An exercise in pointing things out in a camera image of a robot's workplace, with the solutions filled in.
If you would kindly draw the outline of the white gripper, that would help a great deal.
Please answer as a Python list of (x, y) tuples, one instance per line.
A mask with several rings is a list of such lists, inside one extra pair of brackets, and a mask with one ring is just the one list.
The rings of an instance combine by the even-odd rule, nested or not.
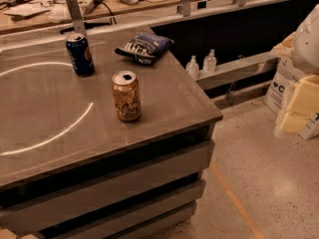
[(318, 134), (318, 75), (308, 75), (296, 83), (289, 81), (281, 104), (274, 129), (276, 137), (288, 134), (313, 137)]

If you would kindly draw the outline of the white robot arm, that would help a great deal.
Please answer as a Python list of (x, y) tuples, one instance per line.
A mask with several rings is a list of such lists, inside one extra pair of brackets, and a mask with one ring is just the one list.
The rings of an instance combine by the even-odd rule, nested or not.
[(295, 31), (291, 59), (304, 76), (288, 83), (278, 114), (279, 129), (309, 139), (319, 131), (319, 4)]

